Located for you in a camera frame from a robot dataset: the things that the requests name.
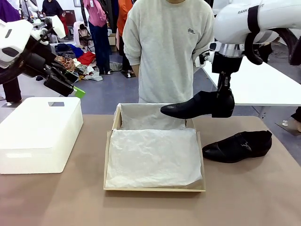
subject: open cardboard box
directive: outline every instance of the open cardboard box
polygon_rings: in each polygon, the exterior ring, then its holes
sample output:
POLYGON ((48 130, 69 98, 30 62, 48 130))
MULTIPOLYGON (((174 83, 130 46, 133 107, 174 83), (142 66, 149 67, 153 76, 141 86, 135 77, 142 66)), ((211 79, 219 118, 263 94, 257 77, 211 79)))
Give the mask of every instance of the open cardboard box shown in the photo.
MULTIPOLYGON (((201 158, 201 174, 202 174, 201 180, 198 180, 187 186, 164 186, 164 187, 152 187, 152 188, 106 188, 105 185, 106 185, 106 179, 107 179, 111 135, 112 135, 112 132, 114 129, 121 129, 121 125, 122 125, 122 117, 121 117, 121 109, 120 108, 121 108, 120 106, 117 106, 112 131, 108 132, 107 145, 106 145, 106 150, 105 150, 104 176, 103 176, 103 189, 104 190, 106 190, 106 191, 146 191, 146 192, 205 192, 206 191, 204 159, 203 159, 202 145, 201 145, 199 132, 197 132, 197 139, 198 139, 198 147, 199 147, 200 158, 201 158)), ((186 120, 185 124, 186 124, 187 128, 195 129, 194 123, 191 119, 186 120)))

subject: person in gray sweatshirt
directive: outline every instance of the person in gray sweatshirt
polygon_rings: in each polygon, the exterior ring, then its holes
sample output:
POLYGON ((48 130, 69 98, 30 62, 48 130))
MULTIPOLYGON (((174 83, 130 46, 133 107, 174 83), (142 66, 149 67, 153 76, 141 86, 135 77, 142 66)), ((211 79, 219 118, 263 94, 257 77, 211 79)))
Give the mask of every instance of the person in gray sweatshirt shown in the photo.
POLYGON ((214 14, 204 0, 138 0, 123 31, 124 52, 139 77, 139 103, 193 97, 195 59, 214 41, 214 14))

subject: person in black shirt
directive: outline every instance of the person in black shirt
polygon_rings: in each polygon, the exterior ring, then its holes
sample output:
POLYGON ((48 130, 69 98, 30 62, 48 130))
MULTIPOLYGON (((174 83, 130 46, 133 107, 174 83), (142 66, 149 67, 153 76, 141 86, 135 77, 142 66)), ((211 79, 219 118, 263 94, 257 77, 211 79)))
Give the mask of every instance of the person in black shirt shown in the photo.
POLYGON ((46 16, 57 15, 58 17, 60 17, 63 15, 63 10, 56 0, 44 0, 42 13, 46 16))

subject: black shoe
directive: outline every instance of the black shoe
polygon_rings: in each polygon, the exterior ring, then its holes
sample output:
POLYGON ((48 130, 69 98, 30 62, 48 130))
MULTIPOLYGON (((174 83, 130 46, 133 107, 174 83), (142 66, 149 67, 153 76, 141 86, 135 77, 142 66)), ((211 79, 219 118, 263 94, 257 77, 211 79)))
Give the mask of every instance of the black shoe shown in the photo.
POLYGON ((234 163, 246 158, 263 157, 271 147, 271 132, 242 132, 205 146, 203 157, 212 161, 234 163))
POLYGON ((189 101, 161 107, 161 112, 178 119, 192 119, 205 114, 211 114, 213 118, 229 118, 234 106, 230 90, 223 93, 200 91, 189 101))

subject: white storage bin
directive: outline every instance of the white storage bin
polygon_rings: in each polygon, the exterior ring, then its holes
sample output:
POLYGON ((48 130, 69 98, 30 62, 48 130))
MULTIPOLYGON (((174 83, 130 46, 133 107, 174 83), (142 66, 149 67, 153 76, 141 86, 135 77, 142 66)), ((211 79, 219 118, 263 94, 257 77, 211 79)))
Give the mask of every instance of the white storage bin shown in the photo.
POLYGON ((61 173, 82 125, 77 97, 26 99, 0 124, 0 174, 61 173))

